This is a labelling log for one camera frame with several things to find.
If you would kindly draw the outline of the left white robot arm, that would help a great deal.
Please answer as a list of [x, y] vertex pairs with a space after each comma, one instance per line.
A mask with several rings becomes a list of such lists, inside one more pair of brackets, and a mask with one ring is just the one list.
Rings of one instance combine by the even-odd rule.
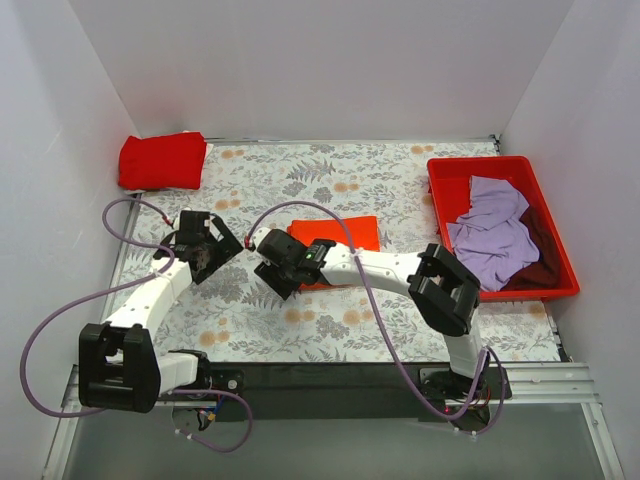
[[213, 386], [207, 355], [190, 349], [160, 355], [154, 338], [183, 292], [242, 251], [243, 245], [218, 215], [182, 211], [177, 228], [155, 248], [150, 279], [102, 323], [82, 329], [80, 403], [147, 413], [161, 395], [176, 389], [193, 400], [205, 398]]

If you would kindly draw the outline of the orange t shirt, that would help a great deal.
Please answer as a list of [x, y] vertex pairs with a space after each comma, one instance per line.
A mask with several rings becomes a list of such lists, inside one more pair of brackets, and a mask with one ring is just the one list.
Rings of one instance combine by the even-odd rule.
[[[347, 226], [356, 248], [364, 250], [380, 251], [380, 240], [378, 233], [378, 220], [376, 216], [358, 216], [345, 218]], [[296, 240], [310, 247], [316, 240], [331, 240], [335, 243], [348, 245], [347, 236], [336, 220], [293, 220], [287, 227], [286, 232]], [[334, 288], [351, 287], [352, 283], [330, 284], [321, 275], [314, 284], [302, 283], [299, 287], [301, 292], [326, 290]]]

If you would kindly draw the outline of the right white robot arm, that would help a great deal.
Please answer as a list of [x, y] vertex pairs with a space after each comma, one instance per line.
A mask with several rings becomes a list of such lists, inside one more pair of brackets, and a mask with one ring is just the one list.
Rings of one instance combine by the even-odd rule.
[[423, 320], [443, 335], [454, 389], [475, 397], [489, 384], [479, 330], [472, 325], [480, 283], [446, 248], [430, 244], [406, 254], [359, 250], [316, 239], [306, 246], [280, 229], [260, 228], [247, 247], [262, 262], [255, 269], [282, 299], [303, 286], [370, 286], [413, 301]]

